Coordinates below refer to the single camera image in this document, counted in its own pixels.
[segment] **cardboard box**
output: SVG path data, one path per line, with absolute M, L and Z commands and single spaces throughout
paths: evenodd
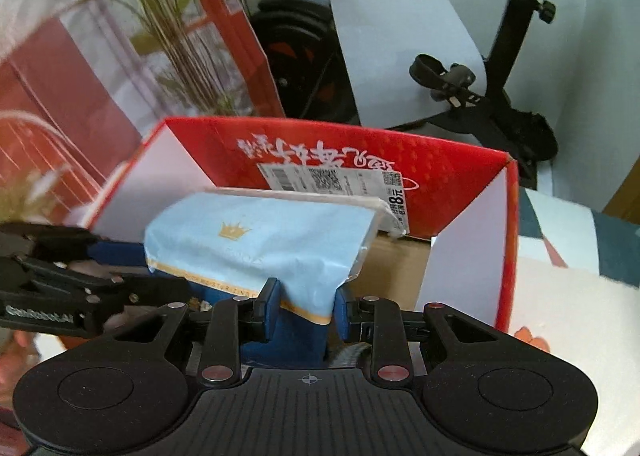
M 303 174 L 308 181 L 319 167 L 343 177 L 341 187 L 348 190 L 353 176 L 369 180 L 374 193 L 386 187 L 383 196 L 397 204 L 397 215 L 404 213 L 417 238 L 377 238 L 351 283 L 356 294 L 392 298 L 405 309 L 442 301 L 508 328 L 518 168 L 496 150 L 324 122 L 169 118 L 110 184 L 85 225 L 113 239 L 140 242 L 153 217 L 193 192 L 212 186 L 268 189 L 280 170 L 293 184 L 303 182 Z M 385 185 L 400 178 L 400 192 Z M 431 248 L 418 241 L 432 236 L 438 239 Z

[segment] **barcode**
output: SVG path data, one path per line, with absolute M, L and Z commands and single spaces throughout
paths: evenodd
M 402 187 L 402 176 L 399 172 L 383 172 L 382 176 L 385 179 L 385 185 Z
M 335 169 L 322 169 L 317 167 L 309 167 L 309 173 L 314 180 L 316 190 L 335 190 L 344 192 L 340 179 Z
M 282 187 L 283 191 L 295 191 L 295 189 L 293 188 L 293 184 L 291 183 L 291 180 L 289 179 L 289 176 L 287 176 L 287 173 L 284 171 L 284 169 L 272 169 L 273 175 L 278 179 L 278 183 L 280 184 L 280 186 Z

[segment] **black clamp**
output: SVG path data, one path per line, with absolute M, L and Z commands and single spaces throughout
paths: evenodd
M 354 298 L 343 286 L 336 293 L 334 317 L 343 341 L 372 345 L 369 375 L 377 385 L 412 385 L 414 366 L 407 341 L 426 339 L 421 313 L 401 311 L 394 301 L 372 295 Z
M 178 277 L 103 279 L 63 267 L 91 259 L 90 249 L 100 243 L 124 245 L 76 227 L 0 225 L 0 327 L 92 338 L 126 304 L 162 306 L 193 295 Z
M 280 311 L 280 281 L 271 277 L 256 298 L 236 295 L 215 303 L 204 338 L 198 381 L 208 388 L 229 388 L 241 379 L 240 346 L 273 337 Z

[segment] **red cardboard box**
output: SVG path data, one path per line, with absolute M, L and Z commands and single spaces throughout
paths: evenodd
M 443 301 L 508 328 L 518 168 L 496 150 L 304 120 L 168 118 L 111 181 L 84 224 L 140 242 L 153 217 L 193 192 L 270 185 L 385 198 L 410 236 L 437 236 L 416 309 Z

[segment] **white wall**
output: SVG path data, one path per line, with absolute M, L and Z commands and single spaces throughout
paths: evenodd
M 554 195 L 602 210 L 640 154 L 640 0 L 588 0 Z

